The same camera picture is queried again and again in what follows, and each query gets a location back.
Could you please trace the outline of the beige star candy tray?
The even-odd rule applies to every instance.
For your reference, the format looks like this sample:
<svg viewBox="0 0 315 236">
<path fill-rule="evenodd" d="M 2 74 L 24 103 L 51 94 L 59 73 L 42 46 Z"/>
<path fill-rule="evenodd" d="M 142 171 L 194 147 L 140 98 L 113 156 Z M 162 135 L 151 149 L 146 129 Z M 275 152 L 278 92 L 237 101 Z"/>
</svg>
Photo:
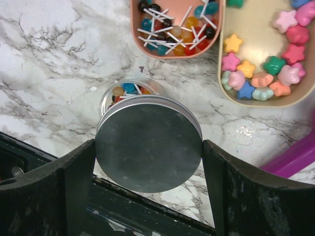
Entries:
<svg viewBox="0 0 315 236">
<path fill-rule="evenodd" d="M 218 79 L 246 107 L 285 107 L 315 88 L 312 0 L 226 0 L 220 9 Z"/>
</svg>

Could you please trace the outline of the clear round jar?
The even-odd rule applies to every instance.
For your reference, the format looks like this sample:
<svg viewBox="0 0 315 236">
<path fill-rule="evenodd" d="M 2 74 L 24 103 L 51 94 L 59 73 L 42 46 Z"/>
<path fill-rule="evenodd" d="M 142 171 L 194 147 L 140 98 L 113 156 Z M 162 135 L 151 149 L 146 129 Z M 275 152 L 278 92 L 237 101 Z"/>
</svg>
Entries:
<svg viewBox="0 0 315 236">
<path fill-rule="evenodd" d="M 110 86 L 103 94 L 98 110 L 99 116 L 102 117 L 116 103 L 140 95 L 167 96 L 167 93 L 161 84 L 150 78 L 123 79 Z"/>
</svg>

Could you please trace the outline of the orange lollipop tray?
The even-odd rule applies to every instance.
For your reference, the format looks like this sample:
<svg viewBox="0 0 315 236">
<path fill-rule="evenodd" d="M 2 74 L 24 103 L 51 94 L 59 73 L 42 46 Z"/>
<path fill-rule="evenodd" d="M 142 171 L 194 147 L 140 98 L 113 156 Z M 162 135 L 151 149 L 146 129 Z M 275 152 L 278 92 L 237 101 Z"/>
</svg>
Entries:
<svg viewBox="0 0 315 236">
<path fill-rule="evenodd" d="M 218 39 L 223 0 L 132 0 L 131 30 L 136 45 L 156 59 L 190 59 Z"/>
</svg>

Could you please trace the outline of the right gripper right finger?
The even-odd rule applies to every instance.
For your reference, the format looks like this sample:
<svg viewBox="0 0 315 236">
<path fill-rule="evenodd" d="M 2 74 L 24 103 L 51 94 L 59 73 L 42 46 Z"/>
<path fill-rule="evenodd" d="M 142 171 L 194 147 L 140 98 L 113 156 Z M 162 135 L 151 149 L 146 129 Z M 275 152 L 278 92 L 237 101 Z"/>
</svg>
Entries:
<svg viewBox="0 0 315 236">
<path fill-rule="evenodd" d="M 202 162 L 218 236 L 313 236 L 315 187 L 261 170 L 203 141 Z"/>
</svg>

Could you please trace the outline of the purple plastic scoop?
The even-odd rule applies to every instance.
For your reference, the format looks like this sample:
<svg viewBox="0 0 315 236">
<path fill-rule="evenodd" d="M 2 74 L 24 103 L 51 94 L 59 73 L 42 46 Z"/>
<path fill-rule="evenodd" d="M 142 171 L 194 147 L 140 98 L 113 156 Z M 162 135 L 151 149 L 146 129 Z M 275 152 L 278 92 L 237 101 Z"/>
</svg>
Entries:
<svg viewBox="0 0 315 236">
<path fill-rule="evenodd" d="M 315 111 L 312 112 L 312 129 L 303 139 L 275 157 L 260 169 L 283 178 L 289 178 L 315 161 Z"/>
</svg>

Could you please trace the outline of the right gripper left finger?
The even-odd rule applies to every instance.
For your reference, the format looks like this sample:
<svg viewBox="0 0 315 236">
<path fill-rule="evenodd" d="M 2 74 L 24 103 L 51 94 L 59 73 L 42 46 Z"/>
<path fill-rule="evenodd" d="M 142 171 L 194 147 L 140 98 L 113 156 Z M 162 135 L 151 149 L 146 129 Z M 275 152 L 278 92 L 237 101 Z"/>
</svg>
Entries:
<svg viewBox="0 0 315 236">
<path fill-rule="evenodd" d="M 0 183 L 2 236 L 79 236 L 95 165 L 89 140 L 50 163 Z"/>
</svg>

